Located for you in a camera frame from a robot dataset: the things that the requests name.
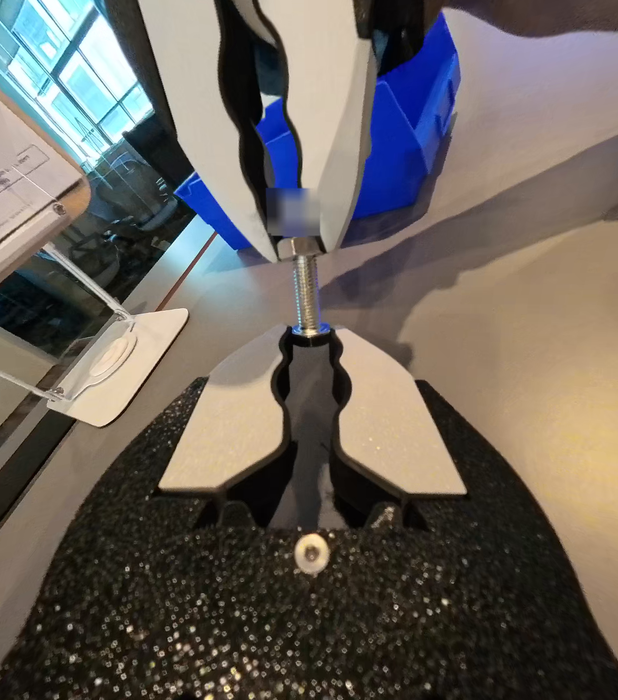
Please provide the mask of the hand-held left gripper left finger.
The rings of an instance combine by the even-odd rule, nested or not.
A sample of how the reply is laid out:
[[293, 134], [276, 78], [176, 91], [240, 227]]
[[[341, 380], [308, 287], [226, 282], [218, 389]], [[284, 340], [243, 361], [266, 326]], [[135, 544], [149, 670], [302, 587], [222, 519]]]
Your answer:
[[289, 365], [289, 326], [252, 339], [210, 372], [158, 489], [220, 495], [283, 456], [291, 443], [279, 378]]

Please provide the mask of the wooden board document stand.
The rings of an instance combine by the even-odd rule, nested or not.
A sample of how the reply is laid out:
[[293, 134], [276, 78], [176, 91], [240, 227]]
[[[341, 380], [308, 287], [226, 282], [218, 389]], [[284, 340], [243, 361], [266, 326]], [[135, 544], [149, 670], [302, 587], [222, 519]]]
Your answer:
[[[81, 169], [1, 91], [0, 100]], [[86, 211], [90, 202], [90, 185], [83, 170], [82, 173], [83, 178], [75, 187], [0, 239], [0, 281], [41, 250], [99, 298], [115, 320], [55, 388], [40, 389], [1, 370], [0, 379], [46, 400], [47, 407], [55, 412], [101, 428], [115, 421], [129, 406], [179, 336], [189, 313], [186, 309], [139, 314], [126, 310], [53, 243], [56, 236]]]

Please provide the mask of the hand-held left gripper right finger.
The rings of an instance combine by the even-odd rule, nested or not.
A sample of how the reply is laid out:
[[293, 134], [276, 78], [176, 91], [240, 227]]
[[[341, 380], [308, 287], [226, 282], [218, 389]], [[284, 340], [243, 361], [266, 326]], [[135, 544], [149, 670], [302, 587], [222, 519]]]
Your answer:
[[331, 473], [342, 498], [463, 497], [467, 488], [413, 376], [382, 349], [337, 327]]

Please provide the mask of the person's right forearm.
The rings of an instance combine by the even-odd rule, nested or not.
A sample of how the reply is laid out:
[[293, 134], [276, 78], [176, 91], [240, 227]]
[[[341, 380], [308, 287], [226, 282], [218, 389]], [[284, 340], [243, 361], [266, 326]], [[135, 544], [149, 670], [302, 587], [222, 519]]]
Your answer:
[[618, 32], [618, 1], [445, 1], [443, 7], [526, 38]]

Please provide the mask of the large grid window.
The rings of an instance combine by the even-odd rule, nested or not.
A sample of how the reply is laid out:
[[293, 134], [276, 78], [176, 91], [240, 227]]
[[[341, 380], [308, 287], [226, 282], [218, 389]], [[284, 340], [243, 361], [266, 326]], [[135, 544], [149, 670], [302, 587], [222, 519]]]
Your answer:
[[0, 89], [86, 170], [153, 113], [103, 1], [0, 1]]

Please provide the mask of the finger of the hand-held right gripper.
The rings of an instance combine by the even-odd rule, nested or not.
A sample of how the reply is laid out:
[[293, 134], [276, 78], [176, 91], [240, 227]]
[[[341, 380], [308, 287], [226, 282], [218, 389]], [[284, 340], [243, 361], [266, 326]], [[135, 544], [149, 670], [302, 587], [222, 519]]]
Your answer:
[[277, 48], [283, 107], [297, 155], [296, 190], [278, 198], [279, 255], [330, 253], [354, 214], [376, 83], [372, 40], [353, 1], [234, 1], [247, 27]]
[[230, 1], [140, 1], [178, 141], [228, 219], [278, 261], [267, 229], [252, 41]]

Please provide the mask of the silver hex bolt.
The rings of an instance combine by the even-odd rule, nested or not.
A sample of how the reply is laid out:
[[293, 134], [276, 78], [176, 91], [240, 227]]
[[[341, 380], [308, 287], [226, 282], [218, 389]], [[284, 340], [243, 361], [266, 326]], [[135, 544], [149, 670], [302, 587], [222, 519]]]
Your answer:
[[319, 239], [315, 236], [282, 238], [277, 243], [277, 253], [281, 260], [292, 262], [297, 324], [313, 326], [321, 323], [316, 260], [323, 255], [323, 250]]

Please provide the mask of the grey office chair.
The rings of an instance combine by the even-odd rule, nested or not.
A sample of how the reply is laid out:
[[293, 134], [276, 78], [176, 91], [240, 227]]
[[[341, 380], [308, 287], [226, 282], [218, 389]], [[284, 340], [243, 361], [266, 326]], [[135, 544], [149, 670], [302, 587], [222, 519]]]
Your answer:
[[144, 233], [149, 233], [169, 222], [178, 212], [179, 200], [166, 190], [145, 192], [141, 197], [141, 208], [138, 214], [133, 215], [136, 228]]

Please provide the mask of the blue plastic bin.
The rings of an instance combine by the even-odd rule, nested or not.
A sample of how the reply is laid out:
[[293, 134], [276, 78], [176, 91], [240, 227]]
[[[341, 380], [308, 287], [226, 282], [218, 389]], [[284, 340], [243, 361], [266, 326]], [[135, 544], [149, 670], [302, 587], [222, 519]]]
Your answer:
[[[371, 120], [371, 152], [352, 221], [410, 207], [434, 170], [446, 139], [461, 83], [459, 56], [443, 13], [421, 49], [377, 79]], [[267, 147], [275, 182], [296, 187], [294, 138], [277, 98], [264, 109], [258, 131]], [[234, 250], [251, 245], [218, 205], [196, 172], [174, 194], [201, 215]]]

